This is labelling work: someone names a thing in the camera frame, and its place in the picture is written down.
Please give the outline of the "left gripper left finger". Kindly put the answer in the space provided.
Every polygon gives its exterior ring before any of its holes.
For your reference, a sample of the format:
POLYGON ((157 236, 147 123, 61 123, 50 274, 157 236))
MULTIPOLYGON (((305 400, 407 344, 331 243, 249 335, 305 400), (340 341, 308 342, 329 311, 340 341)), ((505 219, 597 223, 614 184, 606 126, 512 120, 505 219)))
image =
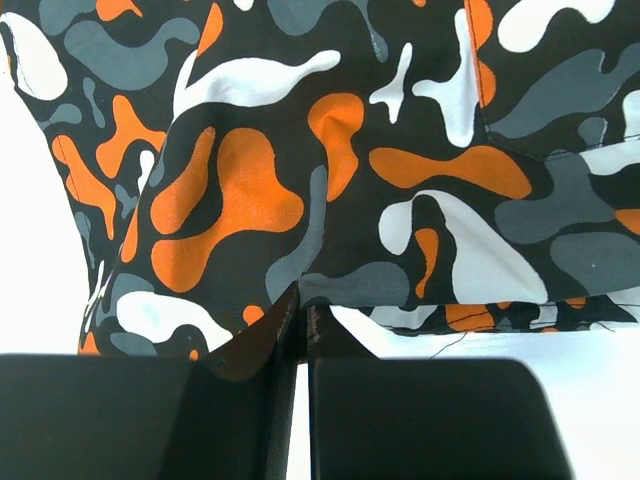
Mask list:
POLYGON ((281 479, 299 293, 200 360, 5 355, 5 479, 281 479))

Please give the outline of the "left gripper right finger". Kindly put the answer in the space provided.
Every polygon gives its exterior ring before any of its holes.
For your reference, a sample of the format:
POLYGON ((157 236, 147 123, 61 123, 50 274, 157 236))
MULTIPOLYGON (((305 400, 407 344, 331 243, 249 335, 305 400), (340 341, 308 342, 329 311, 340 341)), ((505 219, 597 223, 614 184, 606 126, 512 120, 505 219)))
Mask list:
POLYGON ((522 363, 381 359, 330 309, 306 312, 315 479, 568 479, 547 397, 522 363))

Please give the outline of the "orange black camouflage shorts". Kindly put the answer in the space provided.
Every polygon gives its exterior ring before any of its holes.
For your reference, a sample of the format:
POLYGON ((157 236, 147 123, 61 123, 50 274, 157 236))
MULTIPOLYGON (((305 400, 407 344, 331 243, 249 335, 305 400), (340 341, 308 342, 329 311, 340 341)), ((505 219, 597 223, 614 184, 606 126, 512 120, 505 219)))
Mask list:
POLYGON ((5 1, 90 296, 196 360, 272 311, 397 335, 639 320, 635 1, 5 1))

